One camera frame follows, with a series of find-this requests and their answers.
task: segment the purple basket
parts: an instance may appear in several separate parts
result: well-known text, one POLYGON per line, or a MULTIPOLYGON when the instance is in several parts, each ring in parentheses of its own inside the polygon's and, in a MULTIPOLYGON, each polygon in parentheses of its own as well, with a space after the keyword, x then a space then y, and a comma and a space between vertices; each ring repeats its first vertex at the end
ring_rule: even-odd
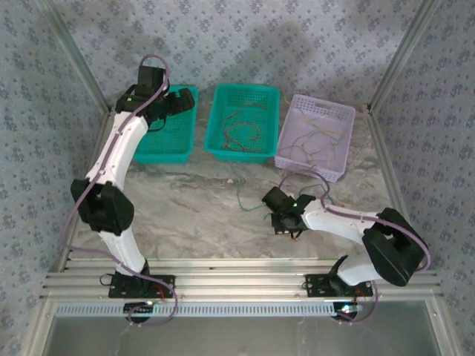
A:
POLYGON ((275 167, 336 182, 347 166, 355 108, 294 95, 279 136, 275 167))

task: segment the plastic basket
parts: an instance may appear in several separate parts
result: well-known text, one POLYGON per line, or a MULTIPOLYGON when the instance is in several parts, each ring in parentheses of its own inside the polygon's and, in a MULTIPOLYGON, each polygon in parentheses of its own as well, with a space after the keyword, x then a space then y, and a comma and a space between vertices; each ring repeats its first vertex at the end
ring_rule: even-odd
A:
POLYGON ((277 152, 279 102, 277 88, 218 85, 205 149, 220 160, 265 163, 277 152))
POLYGON ((275 166, 329 182, 344 174, 355 108, 304 95, 294 95, 278 142, 275 166))
MULTIPOLYGON (((170 93, 188 88, 194 98, 191 110, 169 116, 160 131, 147 133, 135 150, 134 159, 145 164, 186 163, 193 151, 194 125, 198 107, 198 89, 193 86, 171 85, 170 93)), ((154 122, 150 129, 160 128, 163 121, 154 122)))

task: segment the blue floral wallpaper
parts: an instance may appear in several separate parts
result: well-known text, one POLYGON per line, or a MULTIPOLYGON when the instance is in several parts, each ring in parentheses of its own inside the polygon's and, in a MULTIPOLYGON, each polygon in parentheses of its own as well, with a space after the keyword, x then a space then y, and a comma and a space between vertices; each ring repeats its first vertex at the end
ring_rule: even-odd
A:
POLYGON ((442 2, 377 115, 411 221, 475 355, 475 3, 442 2))
POLYGON ((369 102, 420 0, 55 0, 110 102, 163 54, 175 84, 369 102))
POLYGON ((0 355, 19 355, 103 115, 34 1, 1 2, 0 51, 0 355))

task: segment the green basket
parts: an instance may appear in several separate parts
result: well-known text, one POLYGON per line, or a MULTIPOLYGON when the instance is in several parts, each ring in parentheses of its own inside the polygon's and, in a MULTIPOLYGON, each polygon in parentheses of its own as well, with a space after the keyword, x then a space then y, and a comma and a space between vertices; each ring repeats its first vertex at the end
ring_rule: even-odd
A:
POLYGON ((205 149, 220 160, 265 163, 277 152, 279 104, 279 90, 274 87, 218 85, 205 149))
MULTIPOLYGON (((193 86, 171 85, 170 93, 188 88, 194 98, 191 110, 169 116, 160 131, 147 133, 135 150, 134 159, 145 164, 186 163, 193 151, 194 126, 198 108, 198 89, 193 86)), ((154 122, 150 129, 161 128, 163 121, 154 122)))

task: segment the marble surface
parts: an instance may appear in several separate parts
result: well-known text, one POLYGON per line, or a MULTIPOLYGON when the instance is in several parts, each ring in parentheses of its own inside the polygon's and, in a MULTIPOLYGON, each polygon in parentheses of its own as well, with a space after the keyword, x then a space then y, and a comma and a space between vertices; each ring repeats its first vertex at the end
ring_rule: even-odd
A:
MULTIPOLYGON (((131 164, 124 191, 135 207, 134 235, 147 258, 237 258, 318 257, 336 258, 358 246, 334 235, 306 231, 296 241, 289 235, 274 235, 267 208, 242 211, 261 204, 266 192, 278 185, 286 171, 265 165, 217 161, 203 147, 209 103, 198 108, 194 150, 185 165, 131 164)), ((281 121, 288 110, 281 107, 281 121)), ((366 114, 358 112, 345 175, 331 185, 331 195, 348 208, 380 211, 390 206, 366 114)), ((318 181, 295 175, 284 183, 284 191, 297 194, 318 181)), ((307 194, 319 196, 320 188, 307 194)), ((81 223, 73 244, 106 249, 97 233, 81 223)), ((94 255, 75 252, 72 258, 94 255)))

